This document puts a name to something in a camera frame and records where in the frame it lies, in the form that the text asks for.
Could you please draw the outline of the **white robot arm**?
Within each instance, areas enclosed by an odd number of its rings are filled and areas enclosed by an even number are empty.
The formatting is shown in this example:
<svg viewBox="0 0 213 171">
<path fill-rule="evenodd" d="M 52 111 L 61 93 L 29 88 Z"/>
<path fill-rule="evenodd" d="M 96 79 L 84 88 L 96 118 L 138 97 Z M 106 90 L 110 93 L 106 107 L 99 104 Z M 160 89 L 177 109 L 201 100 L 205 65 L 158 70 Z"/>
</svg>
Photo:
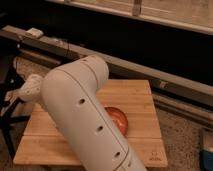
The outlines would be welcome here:
<svg viewBox="0 0 213 171">
<path fill-rule="evenodd" d="M 86 171 L 147 171 L 97 99 L 108 78 L 104 59 L 90 55 L 30 75 L 18 96 L 41 104 Z"/>
</svg>

